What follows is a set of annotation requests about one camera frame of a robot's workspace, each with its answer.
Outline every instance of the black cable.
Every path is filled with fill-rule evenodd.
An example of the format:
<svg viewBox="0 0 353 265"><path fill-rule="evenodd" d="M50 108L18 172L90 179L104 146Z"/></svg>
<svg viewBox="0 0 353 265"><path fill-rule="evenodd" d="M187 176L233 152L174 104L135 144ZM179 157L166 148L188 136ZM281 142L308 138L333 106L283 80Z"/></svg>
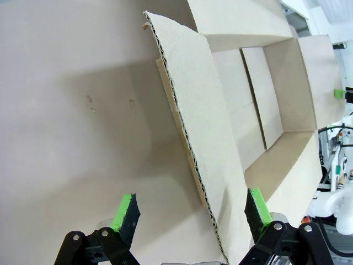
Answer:
<svg viewBox="0 0 353 265"><path fill-rule="evenodd" d="M345 126L345 125L339 125L339 126L332 126L332 127L322 128L322 129L320 129L318 131L319 131L319 133L322 133L323 131L328 131L328 130L335 129L335 128L343 128L343 129L353 130L353 127L348 127L348 126Z"/></svg>
<svg viewBox="0 0 353 265"><path fill-rule="evenodd" d="M324 236L324 239L326 241L326 245L328 246L328 248L333 252L335 253L336 255L338 256L341 256L341 257L345 257L345 258L353 258L353 253L345 253L345 252L341 252L341 251L338 251L336 248L334 248L332 245L331 245L331 242L329 240L329 237L327 236L327 233L326 233L326 230L325 230L325 227L324 227L324 224L321 220L320 217L315 217L315 220L317 221L319 227L320 227L320 230L321 230L321 233L322 235Z"/></svg>

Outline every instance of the corrugated cardboard edge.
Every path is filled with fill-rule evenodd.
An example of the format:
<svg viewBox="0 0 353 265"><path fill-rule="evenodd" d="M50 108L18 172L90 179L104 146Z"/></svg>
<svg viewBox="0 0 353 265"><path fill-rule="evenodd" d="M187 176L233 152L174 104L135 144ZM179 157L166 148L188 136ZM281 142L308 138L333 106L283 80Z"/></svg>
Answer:
<svg viewBox="0 0 353 265"><path fill-rule="evenodd" d="M206 202L206 205L207 205L207 209L208 209L208 213L210 214L210 218L212 220L212 224L213 224L213 229L215 231L215 234L216 234L216 237L217 237L217 241L218 241L218 244L220 246L220 249L221 249L221 252L224 256L224 259L226 260L226 263L229 264L229 260L228 260L228 257L226 256L225 252L224 252L224 249L222 247L222 241L221 241L221 238L220 238L220 235L218 233L218 226L217 226L217 221L215 219L215 216L214 214L212 213L212 210L211 210L211 207L210 207L210 203L208 202L208 198L207 198L207 194L206 194L206 191L205 191L205 185L203 184L202 182L202 179L200 177L200 172L198 170L198 166L197 166L197 160L195 158L195 154L194 152L192 151L192 147L189 143L189 140L188 140L188 133L186 131L186 128L185 128L185 125L184 125L184 122L183 122L183 117L180 115L179 111L178 111L178 99L177 97L175 96L175 90L174 90L174 84L173 84L173 80L170 76L170 73L168 72L168 68L167 68L167 60L165 59L164 57L164 52L163 52L163 48L161 46L161 43L159 42L159 39L158 39L158 36L156 34L156 31L153 27L153 24L151 23L151 20L149 18L149 15L147 12L143 12L143 14L145 15L147 21L148 21L148 25L151 27L151 30L152 30L152 33L153 33L153 36L156 40L156 43L158 45L158 48L159 48L159 52L160 52L160 55L161 55L161 61L163 63L163 66L164 66L164 69L165 69L165 72L167 74L167 77L169 79L169 85L170 85L170 88L171 88L171 91L172 91L172 99L174 101L174 105L175 105L175 113L178 114L178 117L179 117L179 120L180 120L180 125L181 125L181 131L184 135L184 138L185 138L185 141L187 143L187 146L188 146L188 149L189 149L189 152L190 152L190 155L192 157L192 160L194 162L194 170L197 174L197 179L199 180L199 183L200 183L200 187L201 187L201 190L202 190L202 193L204 195L204 198L205 198L205 202Z"/></svg>
<svg viewBox="0 0 353 265"><path fill-rule="evenodd" d="M199 196L200 196L202 205L204 207L207 207L205 196L204 196L204 193L203 193L202 188L200 186L199 175L198 175L198 173L196 171L196 168L195 168L194 158L193 158L193 156L192 156L192 154L190 152L188 142L187 142L186 137L185 137L184 132L183 132L183 126L182 126L182 122L180 120L180 113L178 111L178 107L177 107L177 105L175 103L175 100L174 100L173 89L170 86L170 81L169 81L169 78L168 78L168 75L167 75L167 70L165 69L164 64L163 64L163 60L161 58L156 60L156 63L157 63L157 68L158 68L159 74L160 74L161 79L162 79L162 83L163 83L163 87L164 87L165 93L167 94L168 102L169 102L170 108L172 110L176 126L177 126L178 131L179 131L179 135L181 137L181 141L182 141L183 146L184 146L184 150L186 152L186 156L188 158L188 162L189 162L189 165L190 165L190 168L191 168L191 171L192 171L192 175L194 176L194 180L195 180L195 183L196 183L197 191L199 192Z"/></svg>

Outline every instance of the open cardboard box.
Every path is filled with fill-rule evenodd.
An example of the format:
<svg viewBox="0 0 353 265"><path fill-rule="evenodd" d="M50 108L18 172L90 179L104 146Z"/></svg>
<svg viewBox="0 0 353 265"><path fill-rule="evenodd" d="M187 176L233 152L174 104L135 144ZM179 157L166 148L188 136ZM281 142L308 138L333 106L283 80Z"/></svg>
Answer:
<svg viewBox="0 0 353 265"><path fill-rule="evenodd" d="M321 178L316 129L344 111L333 97L338 66L326 37L292 37L275 0L189 6L199 33L145 16L199 192L225 259L238 264L251 238L247 187L300 224Z"/></svg>

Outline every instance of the screw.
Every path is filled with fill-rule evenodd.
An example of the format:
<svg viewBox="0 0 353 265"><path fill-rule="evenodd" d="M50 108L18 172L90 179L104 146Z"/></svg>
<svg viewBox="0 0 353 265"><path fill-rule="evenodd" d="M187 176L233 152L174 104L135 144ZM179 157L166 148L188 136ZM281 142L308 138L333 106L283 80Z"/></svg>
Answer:
<svg viewBox="0 0 353 265"><path fill-rule="evenodd" d="M275 228L276 230L281 230L281 229L282 229L282 225L279 224L279 223L277 223L277 224L274 225L274 228Z"/></svg>
<svg viewBox="0 0 353 265"><path fill-rule="evenodd" d="M103 230L102 233L101 233L102 236L107 236L108 235L108 231L106 230Z"/></svg>
<svg viewBox="0 0 353 265"><path fill-rule="evenodd" d="M304 230L307 231L307 232L313 231L313 229L312 229L311 226L309 226L309 225L306 225L306 226L304 227Z"/></svg>

